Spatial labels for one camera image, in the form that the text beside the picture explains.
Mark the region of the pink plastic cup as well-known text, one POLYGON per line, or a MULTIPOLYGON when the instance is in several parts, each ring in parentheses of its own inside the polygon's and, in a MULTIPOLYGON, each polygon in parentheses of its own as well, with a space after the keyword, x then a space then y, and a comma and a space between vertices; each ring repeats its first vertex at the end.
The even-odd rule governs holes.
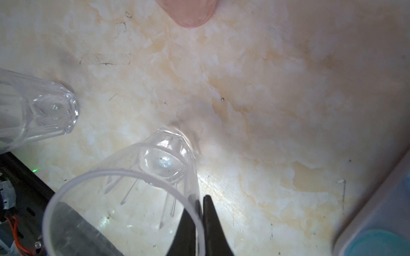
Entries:
POLYGON ((196 28, 205 24, 215 12, 218 0, 156 0, 162 10, 178 25, 196 28))

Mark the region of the clear glass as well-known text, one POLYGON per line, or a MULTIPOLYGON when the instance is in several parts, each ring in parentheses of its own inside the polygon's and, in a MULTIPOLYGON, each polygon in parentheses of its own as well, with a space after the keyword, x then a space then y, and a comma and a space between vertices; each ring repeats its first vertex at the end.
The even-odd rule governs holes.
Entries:
POLYGON ((188 138, 159 129, 64 184, 43 216, 50 256, 166 256, 184 209, 205 235, 196 162, 188 138))
POLYGON ((1 153, 71 133, 79 111, 60 83, 1 69, 1 153))

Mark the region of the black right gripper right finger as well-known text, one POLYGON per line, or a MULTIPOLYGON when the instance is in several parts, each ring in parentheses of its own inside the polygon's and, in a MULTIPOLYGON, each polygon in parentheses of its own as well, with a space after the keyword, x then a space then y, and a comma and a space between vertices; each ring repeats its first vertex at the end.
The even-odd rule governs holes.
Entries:
POLYGON ((224 235, 222 225, 210 195, 204 197, 203 207, 202 223, 205 230, 206 256, 234 256, 224 235))

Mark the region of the teal dimpled plastic cup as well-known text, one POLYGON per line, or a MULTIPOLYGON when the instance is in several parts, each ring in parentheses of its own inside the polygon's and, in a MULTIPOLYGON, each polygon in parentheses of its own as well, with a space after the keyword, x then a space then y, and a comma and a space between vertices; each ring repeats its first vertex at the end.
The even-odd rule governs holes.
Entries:
POLYGON ((409 256, 410 242, 383 229, 365 231, 347 247, 345 256, 409 256))

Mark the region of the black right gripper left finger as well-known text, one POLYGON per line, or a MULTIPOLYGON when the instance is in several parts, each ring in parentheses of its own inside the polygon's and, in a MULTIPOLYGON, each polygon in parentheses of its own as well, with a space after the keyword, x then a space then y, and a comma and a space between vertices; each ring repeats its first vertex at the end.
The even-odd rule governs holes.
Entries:
POLYGON ((174 240, 166 256, 195 256, 196 255, 196 228, 195 224, 184 209, 174 240))

